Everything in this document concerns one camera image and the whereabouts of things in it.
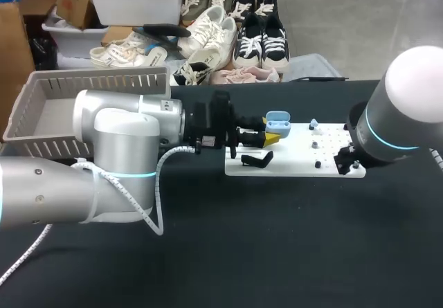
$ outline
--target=gray plastic basket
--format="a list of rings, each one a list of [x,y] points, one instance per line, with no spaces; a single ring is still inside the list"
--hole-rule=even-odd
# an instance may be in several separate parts
[[[20,156],[47,159],[93,156],[92,145],[77,141],[73,133],[74,102],[81,90],[170,98],[169,68],[35,71],[15,100],[4,141]]]

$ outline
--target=black sneaker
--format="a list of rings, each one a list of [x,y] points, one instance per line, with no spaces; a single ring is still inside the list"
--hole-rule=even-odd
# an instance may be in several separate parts
[[[277,0],[257,0],[257,10],[255,13],[263,19],[266,19],[271,14],[278,16]]]
[[[234,0],[233,11],[229,13],[229,16],[234,18],[237,27],[240,28],[246,16],[254,11],[255,0]]]
[[[242,24],[237,36],[233,53],[235,68],[260,67],[262,58],[262,28],[260,19],[254,13],[249,14]]]
[[[217,48],[198,50],[171,75],[169,85],[200,85],[217,68],[220,61],[221,57]]]
[[[284,73],[289,63],[289,49],[286,30],[277,15],[269,15],[263,30],[262,68],[275,68],[278,73]]]

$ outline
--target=yellow plastic part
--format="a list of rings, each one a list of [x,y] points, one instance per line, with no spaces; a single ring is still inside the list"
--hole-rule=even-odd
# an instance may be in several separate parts
[[[263,147],[267,147],[271,144],[276,144],[279,140],[281,135],[280,134],[272,134],[272,133],[265,133],[266,140],[263,144]]]

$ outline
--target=white cable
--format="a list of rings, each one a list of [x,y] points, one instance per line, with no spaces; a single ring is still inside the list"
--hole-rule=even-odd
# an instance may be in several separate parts
[[[163,234],[163,214],[161,213],[161,202],[160,202],[160,172],[161,168],[171,155],[176,154],[177,152],[189,152],[191,154],[195,153],[195,149],[193,147],[174,147],[168,152],[166,152],[159,160],[159,163],[157,164],[156,168],[156,176],[155,176],[155,202],[157,207],[157,217],[159,219],[159,227],[156,226],[156,224],[150,219],[150,216],[147,215],[147,213],[143,210],[143,208],[138,204],[138,202],[133,198],[131,193],[129,193],[126,188],[118,182],[118,179],[110,174],[108,172],[102,170],[101,168],[95,166],[93,163],[90,162],[80,162],[72,165],[73,168],[86,168],[88,170],[91,170],[93,172],[97,172],[100,176],[102,176],[105,180],[110,182],[115,188],[118,189],[119,192],[121,192],[128,201],[135,207],[137,212],[139,212],[142,215],[143,220],[145,220],[146,224],[149,225],[149,227],[157,234],[162,235]],[[42,233],[39,235],[39,237],[34,241],[34,243],[31,245],[31,247],[28,248],[28,250],[5,272],[4,275],[0,278],[0,286],[14,273],[17,268],[23,264],[23,262],[29,257],[30,254],[33,253],[33,251],[41,244],[43,239],[48,235],[49,230],[53,227],[52,224],[46,225],[42,231]]]
[[[33,251],[41,244],[45,236],[48,235],[49,230],[51,229],[52,224],[46,225],[43,229],[42,234],[39,235],[37,240],[34,241],[34,243],[31,245],[31,247],[28,248],[28,250],[5,272],[4,275],[0,278],[0,286],[9,278],[12,273],[17,270],[17,268],[25,262],[25,260],[29,257],[30,254],[33,253]]]

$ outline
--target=pink sneaker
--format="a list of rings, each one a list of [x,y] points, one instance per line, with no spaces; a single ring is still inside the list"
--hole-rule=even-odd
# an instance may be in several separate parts
[[[210,75],[211,84],[277,83],[280,81],[275,68],[269,71],[257,67],[216,71]]]

